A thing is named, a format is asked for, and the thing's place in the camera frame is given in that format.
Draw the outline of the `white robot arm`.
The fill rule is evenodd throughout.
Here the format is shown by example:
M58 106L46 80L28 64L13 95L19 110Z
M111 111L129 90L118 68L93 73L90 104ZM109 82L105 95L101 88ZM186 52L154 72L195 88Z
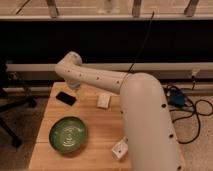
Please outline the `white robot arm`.
M56 64L55 72L69 87L84 83L120 96L132 171L184 171L166 95L157 78L84 67L73 51Z

